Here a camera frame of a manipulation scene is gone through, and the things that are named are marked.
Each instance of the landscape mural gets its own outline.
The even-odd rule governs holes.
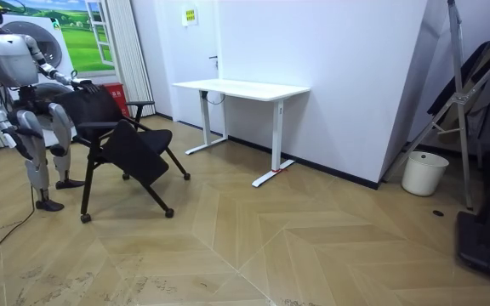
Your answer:
[[[75,70],[103,71],[113,70],[111,65],[101,62],[98,45],[95,41],[94,28],[90,25],[88,11],[84,0],[20,0],[26,9],[17,1],[0,1],[5,8],[11,9],[8,14],[18,14],[33,17],[47,17],[57,19],[64,39],[66,40],[67,50],[71,56],[71,62]],[[100,8],[97,4],[91,3],[90,8],[94,12],[94,20],[101,21]],[[100,40],[106,42],[105,30],[96,26]],[[107,60],[111,60],[111,51],[103,46],[103,52]]]

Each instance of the metal stand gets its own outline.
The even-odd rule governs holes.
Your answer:
[[[387,182],[394,175],[396,170],[407,160],[409,155],[417,148],[417,146],[423,141],[423,139],[432,131],[434,128],[437,129],[438,133],[454,133],[460,132],[460,148],[463,160],[463,175],[464,175],[464,198],[466,208],[469,210],[473,209],[472,198],[470,193],[470,165],[468,161],[468,142],[467,142],[467,132],[466,132],[466,120],[464,113],[464,106],[468,101],[480,91],[481,87],[489,80],[489,71],[481,78],[479,82],[467,93],[463,90],[463,80],[461,76],[461,67],[463,65],[463,47],[462,47],[462,36],[461,36],[461,23],[459,10],[455,4],[454,0],[448,0],[447,4],[449,6],[449,19],[451,25],[451,42],[453,49],[453,68],[455,70],[455,87],[457,92],[449,99],[449,101],[442,107],[440,112],[438,112],[432,121],[423,129],[423,131],[413,140],[409,145],[406,152],[398,157],[390,166],[389,171],[384,176],[384,181]],[[457,111],[459,113],[459,128],[452,130],[444,130],[438,126],[438,122],[443,117],[443,115],[449,110],[453,105],[457,105]]]
[[[209,122],[208,100],[207,100],[207,98],[204,99],[202,97],[202,90],[199,91],[199,94],[200,94],[200,103],[201,103],[201,107],[202,107],[203,144],[196,147],[196,148],[193,148],[193,149],[186,151],[185,154],[187,154],[187,155],[190,155],[190,154],[197,152],[199,150],[203,150],[203,149],[208,148],[212,145],[216,145],[218,143],[221,143],[223,141],[228,140],[228,132],[226,129],[226,109],[225,109],[224,102],[220,104],[220,106],[222,107],[222,117],[223,117],[222,124],[223,124],[223,129],[224,129],[223,133],[222,133],[222,137],[215,140],[215,141],[211,141],[211,123]]]
[[[228,140],[228,131],[226,129],[226,109],[225,103],[221,103],[222,113],[223,113],[223,133],[222,137],[216,139],[215,141],[211,141],[211,126],[209,124],[209,105],[206,98],[202,97],[202,90],[200,93],[200,101],[202,103],[202,123],[203,123],[203,144],[186,151],[187,155],[190,155],[199,150],[206,149],[210,146],[216,145],[223,141]],[[282,114],[283,114],[283,104],[284,99],[279,99],[273,101],[273,131],[271,136],[271,171],[262,175],[261,177],[255,179],[253,181],[254,187],[260,187],[263,183],[265,183],[268,179],[273,178],[277,174],[279,174],[283,169],[289,167],[294,163],[293,160],[287,160],[284,163],[281,163],[281,142],[282,142]]]

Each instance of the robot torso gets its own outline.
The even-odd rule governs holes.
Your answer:
[[[0,34],[0,82],[8,88],[39,82],[37,65],[22,35]]]

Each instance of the humanoid robot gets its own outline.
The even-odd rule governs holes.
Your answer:
[[[0,6],[0,25],[8,10]],[[79,187],[84,182],[69,179],[71,166],[71,122],[61,105],[36,99],[35,87],[38,71],[47,78],[63,85],[81,88],[89,93],[99,89],[90,80],[71,78],[58,72],[47,63],[37,42],[30,36],[6,32],[0,28],[0,83],[5,88],[18,88],[19,99],[12,102],[8,111],[7,102],[0,94],[0,130],[10,148],[15,148],[26,159],[26,170],[31,186],[37,192],[37,209],[57,212],[63,204],[48,196],[48,160],[43,139],[43,130],[36,115],[50,115],[52,129],[59,144],[53,145],[54,165],[60,181],[56,189]]]

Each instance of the white wall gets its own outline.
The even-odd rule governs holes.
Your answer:
[[[457,0],[457,5],[463,20],[464,57],[468,59],[477,47],[485,41],[490,40],[490,0]],[[408,140],[412,140],[428,124],[432,116],[428,115],[426,111],[453,75],[451,34],[449,32],[449,17],[447,17],[424,85],[419,107],[415,113]],[[423,144],[443,146],[453,150],[459,149],[459,144],[447,146],[437,142],[436,133],[432,133],[429,139]]]
[[[157,12],[157,2],[131,0],[131,3],[156,110],[164,115],[173,116],[166,64],[158,30],[160,13]]]
[[[419,105],[424,82],[428,76],[436,46],[442,34],[446,12],[446,0],[428,0],[381,175],[387,170],[406,143],[413,123],[413,116],[410,116],[410,114],[414,114]]]
[[[182,25],[184,7],[194,5],[197,9],[198,24]],[[216,15],[213,1],[164,1],[157,3],[158,21],[168,72],[169,92],[174,108],[175,121],[202,125],[199,93],[196,90],[175,88],[175,82],[188,82],[218,78],[216,61],[209,57],[217,55],[215,35]],[[219,96],[211,93],[208,99],[219,101]],[[211,129],[222,132],[222,111],[220,105],[210,105]]]
[[[310,86],[282,150],[378,181],[426,0],[219,3],[223,78]],[[230,135],[271,147],[272,107],[229,99]]]

